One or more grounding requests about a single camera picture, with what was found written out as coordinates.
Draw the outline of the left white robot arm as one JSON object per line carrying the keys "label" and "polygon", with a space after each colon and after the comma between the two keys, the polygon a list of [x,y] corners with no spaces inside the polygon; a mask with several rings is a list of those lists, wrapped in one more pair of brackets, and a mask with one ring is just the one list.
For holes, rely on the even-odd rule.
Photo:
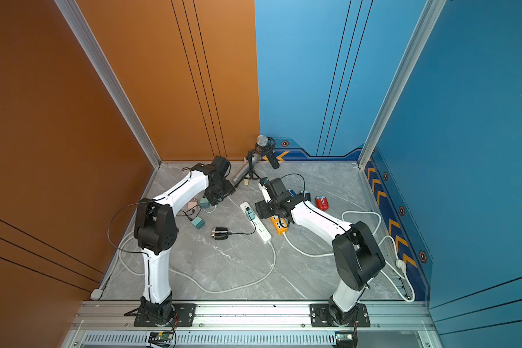
{"label": "left white robot arm", "polygon": [[171,323],[175,310],[169,280],[171,248],[178,237],[175,218],[197,194],[216,206],[235,192],[227,179],[231,164],[217,156],[210,164],[196,164],[166,192],[137,204],[134,238],[144,258],[144,292],[138,316],[156,326]]}

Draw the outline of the pink charger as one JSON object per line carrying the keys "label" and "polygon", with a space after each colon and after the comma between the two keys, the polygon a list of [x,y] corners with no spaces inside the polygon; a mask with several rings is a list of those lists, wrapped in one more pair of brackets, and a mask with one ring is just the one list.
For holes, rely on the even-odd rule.
{"label": "pink charger", "polygon": [[198,201],[197,200],[191,200],[188,205],[187,205],[187,209],[188,210],[191,210],[191,209],[194,209],[195,207],[198,206]]}

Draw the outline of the teal charger white strip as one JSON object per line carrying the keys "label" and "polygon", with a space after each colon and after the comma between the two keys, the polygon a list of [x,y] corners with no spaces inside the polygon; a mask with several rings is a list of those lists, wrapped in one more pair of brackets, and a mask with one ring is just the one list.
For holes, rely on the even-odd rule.
{"label": "teal charger white strip", "polygon": [[205,221],[204,221],[201,217],[195,217],[195,218],[191,221],[191,224],[192,224],[196,229],[201,229],[203,226],[205,226]]}
{"label": "teal charger white strip", "polygon": [[247,214],[247,216],[248,216],[248,218],[249,218],[250,220],[255,220],[256,216],[255,216],[255,213],[253,213],[252,210],[250,210],[250,209],[246,209],[246,214]]}

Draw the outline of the yellow power strip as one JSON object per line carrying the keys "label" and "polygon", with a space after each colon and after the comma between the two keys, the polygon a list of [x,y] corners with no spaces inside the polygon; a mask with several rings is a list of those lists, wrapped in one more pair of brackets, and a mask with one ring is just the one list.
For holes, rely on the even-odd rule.
{"label": "yellow power strip", "polygon": [[289,230],[289,224],[286,219],[274,215],[271,217],[271,222],[278,235],[283,235]]}

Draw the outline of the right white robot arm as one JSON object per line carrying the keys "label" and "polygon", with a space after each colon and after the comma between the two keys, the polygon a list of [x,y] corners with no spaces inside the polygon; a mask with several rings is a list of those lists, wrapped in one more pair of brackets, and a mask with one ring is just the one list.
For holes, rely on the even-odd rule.
{"label": "right white robot arm", "polygon": [[360,299],[386,259],[367,224],[339,220],[314,206],[307,197],[291,194],[280,178],[262,178],[265,199],[255,203],[261,219],[273,216],[304,227],[332,246],[340,282],[329,299],[324,320],[330,326],[354,326]]}

